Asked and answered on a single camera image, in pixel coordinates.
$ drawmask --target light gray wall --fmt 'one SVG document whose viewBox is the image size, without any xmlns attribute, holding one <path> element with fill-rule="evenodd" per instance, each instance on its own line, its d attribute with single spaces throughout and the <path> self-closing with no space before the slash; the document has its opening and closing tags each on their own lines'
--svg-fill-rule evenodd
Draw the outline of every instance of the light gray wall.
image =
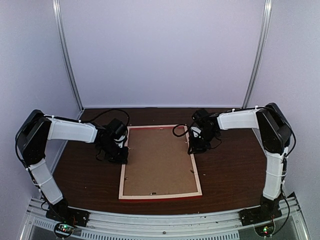
<svg viewBox="0 0 320 240">
<path fill-rule="evenodd" d="M 61 0 L 85 107 L 239 107 L 264 0 Z"/>
<path fill-rule="evenodd" d="M 320 239 L 320 1 L 276 0 L 250 105 L 275 102 L 297 137 L 285 186 Z"/>
<path fill-rule="evenodd" d="M 17 239 L 38 191 L 15 155 L 15 134 L 33 109 L 79 114 L 64 67 L 51 1 L 0 1 L 0 239 Z M 61 141 L 47 145 L 51 167 Z"/>
</svg>

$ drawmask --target white robotic arm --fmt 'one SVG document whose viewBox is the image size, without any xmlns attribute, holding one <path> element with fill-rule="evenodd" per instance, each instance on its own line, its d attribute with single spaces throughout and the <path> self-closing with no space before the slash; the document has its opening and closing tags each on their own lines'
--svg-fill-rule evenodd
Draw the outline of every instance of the white robotic arm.
<svg viewBox="0 0 320 240">
<path fill-rule="evenodd" d="M 81 141 L 95 144 L 98 150 L 104 150 L 104 159 L 113 163 L 128 162 L 128 148 L 124 146 L 128 129 L 118 119 L 108 125 L 82 123 L 80 120 L 44 115 L 34 110 L 18 131 L 15 141 L 17 156 L 30 173 L 33 183 L 42 192 L 50 208 L 47 217 L 78 226 L 85 226 L 88 212 L 68 207 L 68 202 L 58 188 L 45 160 L 45 148 L 48 140 Z"/>
<path fill-rule="evenodd" d="M 220 131 L 259 129 L 267 160 L 265 185 L 260 200 L 261 207 L 254 214 L 252 210 L 249 213 L 244 211 L 242 224 L 254 224 L 270 220 L 273 215 L 279 216 L 281 213 L 277 212 L 277 206 L 287 172 L 292 129 L 278 106 L 269 103 L 264 107 L 233 109 L 224 113 L 208 113 L 205 109 L 200 109 L 192 115 L 192 119 L 189 154 L 203 153 L 210 149 L 210 141 L 219 137 Z"/>
<path fill-rule="evenodd" d="M 47 119 L 51 121 L 47 140 L 59 139 L 93 143 L 96 139 L 98 130 L 91 123 L 60 120 L 55 119 L 54 116 L 47 117 Z M 38 163 L 30 164 L 27 167 L 27 171 L 29 170 L 36 181 L 36 185 L 50 204 L 55 205 L 64 198 L 48 169 L 45 158 Z"/>
<path fill-rule="evenodd" d="M 259 129 L 257 112 L 261 109 L 250 109 L 242 111 L 232 111 L 222 113 L 217 117 L 217 122 L 221 130 L 228 129 Z M 272 153 L 265 150 L 266 155 L 266 176 L 263 189 L 263 196 L 270 200 L 279 197 L 281 191 L 282 178 L 285 177 L 284 159 L 289 148 L 286 146 L 281 153 Z"/>
</svg>

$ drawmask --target dark wooden tabletop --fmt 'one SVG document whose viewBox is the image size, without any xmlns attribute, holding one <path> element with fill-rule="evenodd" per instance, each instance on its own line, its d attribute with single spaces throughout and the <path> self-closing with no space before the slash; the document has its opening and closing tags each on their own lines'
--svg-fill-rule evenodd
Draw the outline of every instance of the dark wooden tabletop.
<svg viewBox="0 0 320 240">
<path fill-rule="evenodd" d="M 89 120 L 105 109 L 86 109 Z M 128 108 L 132 126 L 190 124 L 196 108 Z M 226 109 L 211 108 L 210 112 Z M 113 118 L 126 121 L 121 112 L 96 120 L 101 125 Z M 222 144 L 195 155 L 202 198 L 160 202 L 120 202 L 121 166 L 95 159 L 93 144 L 68 142 L 54 172 L 54 179 L 70 206 L 122 214 L 195 214 L 256 206 L 260 202 L 266 173 L 266 157 L 251 129 L 221 131 Z"/>
</svg>

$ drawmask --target black cable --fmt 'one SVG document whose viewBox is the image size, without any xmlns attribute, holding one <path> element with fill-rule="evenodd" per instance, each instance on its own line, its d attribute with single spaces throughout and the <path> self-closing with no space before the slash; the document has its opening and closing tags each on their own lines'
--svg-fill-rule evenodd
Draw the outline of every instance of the black cable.
<svg viewBox="0 0 320 240">
<path fill-rule="evenodd" d="M 211 150 L 211 149 L 216 149 L 217 147 L 219 147 L 221 144 L 222 144 L 222 140 L 220 139 L 220 138 L 218 138 L 218 137 L 214 137 L 215 139 L 217 139 L 218 141 L 219 141 L 219 143 L 216 145 L 216 146 L 214 146 L 214 147 L 209 147 L 209 148 L 207 148 L 208 150 Z"/>
<path fill-rule="evenodd" d="M 44 202 L 41 204 L 41 208 L 43 207 L 43 205 L 44 205 L 45 203 L 47 203 L 48 206 L 49 206 L 49 208 L 54 212 L 55 215 L 57 215 L 62 221 L 67 221 L 64 217 L 60 216 L 60 215 L 56 212 L 56 210 L 52 207 L 53 205 L 48 201 L 48 199 L 46 198 L 46 196 L 44 195 L 44 193 L 42 192 L 42 190 L 41 190 L 41 194 L 42 194 L 43 200 L 44 200 Z"/>
<path fill-rule="evenodd" d="M 126 117 L 127 117 L 127 122 L 126 122 L 125 126 L 128 127 L 129 122 L 130 122 L 130 116 L 129 116 L 129 114 L 128 114 L 125 110 L 122 110 L 122 109 L 119 109 L 119 108 L 112 108 L 112 109 L 103 111 L 103 112 L 99 113 L 98 115 L 96 115 L 94 118 L 92 118 L 92 119 L 90 119 L 90 120 L 82 121 L 82 123 L 84 123 L 84 124 L 91 123 L 91 122 L 93 122 L 94 120 L 100 118 L 102 115 L 104 115 L 104 114 L 106 114 L 106 113 L 110 113 L 110 112 L 112 112 L 112 111 L 118 111 L 118 112 L 124 113 L 124 114 L 126 115 Z"/>
<path fill-rule="evenodd" d="M 59 225 L 65 225 L 64 222 L 58 222 L 54 228 L 53 228 L 53 232 L 54 232 L 54 235 L 60 239 L 67 239 L 69 238 L 73 233 L 74 233 L 74 230 L 72 230 L 72 232 L 68 233 L 67 235 L 64 235 L 64 234 L 61 234 L 61 233 L 58 233 L 56 232 L 58 229 L 59 229 Z"/>
<path fill-rule="evenodd" d="M 44 208 L 43 208 L 43 206 L 45 205 L 45 203 L 46 203 L 46 202 L 44 201 L 44 202 L 41 204 L 41 209 L 44 210 L 44 211 L 46 211 L 46 212 L 48 212 L 48 211 L 49 211 L 48 209 L 44 209 Z"/>
<path fill-rule="evenodd" d="M 286 219 L 284 220 L 284 222 L 283 222 L 283 224 L 281 225 L 281 227 L 275 232 L 275 233 L 272 233 L 270 236 L 274 236 L 274 235 L 276 235 L 278 232 L 280 232 L 280 230 L 286 225 L 286 223 L 287 223 L 287 221 L 288 221 L 288 219 L 289 219 L 289 217 L 290 217 L 290 205 L 289 205 L 289 203 L 288 203 L 288 200 L 287 200 L 287 197 L 286 197 L 286 195 L 285 195 L 285 193 L 284 193 L 284 190 L 283 190 L 283 185 L 281 185 L 281 194 L 282 194 L 282 196 L 283 196 L 283 199 L 284 199 L 284 201 L 285 201 L 285 203 L 286 203 L 286 205 L 287 205 L 287 207 L 288 207 L 288 215 L 286 216 Z"/>
<path fill-rule="evenodd" d="M 275 113 L 280 119 L 283 118 L 278 112 L 276 112 L 276 111 L 275 111 L 273 108 L 271 108 L 271 107 L 259 106 L 259 107 L 240 108 L 240 109 L 233 109 L 233 110 L 228 110 L 228 111 L 223 111 L 223 112 L 217 112 L 217 113 L 214 113 L 214 112 L 208 113 L 208 114 L 206 114 L 206 115 L 204 115 L 204 116 L 202 116 L 202 117 L 194 120 L 194 121 L 191 123 L 190 126 L 188 126 L 187 124 L 178 124 L 178 125 L 176 125 L 176 126 L 172 129 L 172 133 L 173 133 L 174 136 L 180 138 L 180 137 L 186 135 L 186 134 L 189 132 L 189 130 L 191 130 L 191 127 L 192 127 L 197 121 L 199 121 L 199 120 L 201 120 L 201 119 L 203 119 L 203 118 L 210 117 L 211 115 L 213 115 L 213 116 L 215 116 L 215 117 L 218 117 L 220 114 L 226 114 L 226 113 L 232 113 L 232 112 L 240 112 L 240 111 L 245 111 L 245 110 L 256 110 L 256 109 L 267 109 L 267 110 L 272 111 L 273 113 Z M 292 153 L 292 151 L 295 149 L 295 147 L 296 147 L 297 138 L 296 138 L 296 135 L 295 135 L 294 131 L 292 130 L 291 126 L 288 124 L 288 122 L 287 122 L 287 121 L 283 121 L 283 122 L 284 122 L 284 124 L 286 124 L 287 127 L 289 128 L 289 130 L 290 130 L 290 132 L 291 132 L 291 134 L 292 134 L 292 136 L 293 136 L 293 140 L 294 140 L 294 143 L 293 143 L 292 148 L 291 148 L 290 151 L 286 154 L 286 157 L 288 157 L 288 156 Z M 180 126 L 186 126 L 186 127 L 187 127 L 187 131 L 185 131 L 185 132 L 182 133 L 182 134 L 176 134 L 176 133 L 175 133 L 175 129 L 178 128 L 178 127 L 180 127 Z"/>
<path fill-rule="evenodd" d="M 102 149 L 99 150 L 99 152 L 96 153 L 95 155 L 95 159 L 97 159 L 98 161 L 102 162 L 103 160 L 99 158 L 99 155 L 101 154 Z"/>
</svg>

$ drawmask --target black mounting plate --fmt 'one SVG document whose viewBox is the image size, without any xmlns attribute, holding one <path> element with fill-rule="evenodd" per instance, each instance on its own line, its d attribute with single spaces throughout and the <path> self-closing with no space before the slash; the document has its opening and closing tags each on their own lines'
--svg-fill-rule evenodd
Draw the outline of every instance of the black mounting plate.
<svg viewBox="0 0 320 240">
<path fill-rule="evenodd" d="M 272 214 L 274 218 L 279 218 L 282 216 L 281 210 L 275 209 Z M 239 212 L 240 220 L 242 223 L 242 226 L 248 226 L 252 224 L 259 224 L 262 222 L 270 221 L 271 217 L 261 217 L 261 206 L 249 208 L 249 209 L 243 209 Z"/>
<path fill-rule="evenodd" d="M 71 216 L 74 216 L 75 220 L 72 218 L 70 220 L 67 220 L 66 223 L 70 226 L 79 226 L 79 227 L 86 227 L 87 222 L 89 219 L 89 212 L 79 209 L 74 209 L 68 207 L 68 213 L 70 213 Z M 51 208 L 48 209 L 48 211 L 45 214 L 45 217 L 48 219 L 52 219 L 55 221 L 61 221 L 61 218 L 53 211 Z"/>
</svg>

